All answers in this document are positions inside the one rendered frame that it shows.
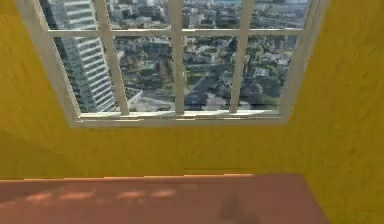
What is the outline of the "white framed window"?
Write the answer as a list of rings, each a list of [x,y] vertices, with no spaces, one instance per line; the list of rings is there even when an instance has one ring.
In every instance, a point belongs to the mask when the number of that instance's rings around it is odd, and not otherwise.
[[[281,124],[329,0],[15,0],[69,124]]]

